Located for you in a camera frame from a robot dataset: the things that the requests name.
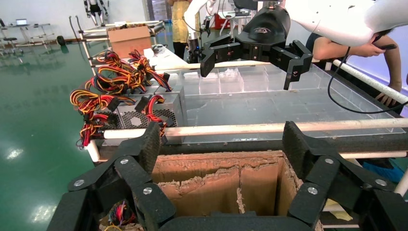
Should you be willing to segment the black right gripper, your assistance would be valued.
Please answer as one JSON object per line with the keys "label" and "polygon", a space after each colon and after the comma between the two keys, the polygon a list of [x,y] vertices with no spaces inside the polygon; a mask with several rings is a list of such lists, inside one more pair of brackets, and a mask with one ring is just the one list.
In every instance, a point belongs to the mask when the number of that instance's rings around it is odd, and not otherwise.
{"label": "black right gripper", "polygon": [[236,36],[223,35],[204,44],[200,62],[201,77],[207,77],[215,64],[237,59],[271,62],[286,73],[283,89],[288,90],[292,82],[298,82],[303,73],[309,71],[313,55],[306,46],[286,39],[291,19],[285,8],[262,8]]}

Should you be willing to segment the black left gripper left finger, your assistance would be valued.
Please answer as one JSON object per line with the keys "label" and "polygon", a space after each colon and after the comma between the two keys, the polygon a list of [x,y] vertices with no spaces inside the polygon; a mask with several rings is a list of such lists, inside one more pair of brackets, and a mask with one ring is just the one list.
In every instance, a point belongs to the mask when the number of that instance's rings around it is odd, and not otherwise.
{"label": "black left gripper left finger", "polygon": [[159,124],[151,122],[140,137],[122,141],[111,158],[73,179],[68,191],[82,193],[94,216],[107,214],[125,199],[146,231],[159,230],[176,215],[175,206],[152,179],[160,133]]}

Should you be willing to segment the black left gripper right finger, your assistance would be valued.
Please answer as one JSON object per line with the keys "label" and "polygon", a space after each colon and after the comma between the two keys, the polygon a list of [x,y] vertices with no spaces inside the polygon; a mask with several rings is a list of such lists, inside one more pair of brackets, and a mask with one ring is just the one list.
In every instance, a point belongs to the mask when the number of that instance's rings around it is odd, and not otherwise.
{"label": "black left gripper right finger", "polygon": [[284,125],[283,151],[303,181],[289,216],[310,228],[328,199],[359,215],[360,228],[395,228],[395,186],[380,175],[345,160],[328,142],[305,135],[292,121]]}

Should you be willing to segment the bystander hand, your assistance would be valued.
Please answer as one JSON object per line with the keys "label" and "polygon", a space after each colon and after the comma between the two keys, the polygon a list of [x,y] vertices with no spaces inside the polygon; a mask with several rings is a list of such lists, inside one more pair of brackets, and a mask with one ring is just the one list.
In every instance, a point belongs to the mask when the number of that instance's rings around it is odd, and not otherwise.
{"label": "bystander hand", "polygon": [[372,57],[372,56],[379,56],[380,54],[385,53],[385,50],[382,50],[373,44],[373,41],[375,40],[375,38],[376,36],[373,36],[367,44],[364,44],[361,46],[360,56]]}
{"label": "bystander hand", "polygon": [[[402,84],[401,83],[390,83],[388,87],[400,92],[402,89]],[[391,96],[388,96],[387,94],[381,92],[378,96],[375,97],[376,100],[378,100],[380,103],[384,104],[385,106],[395,106],[396,100],[394,100]]]}

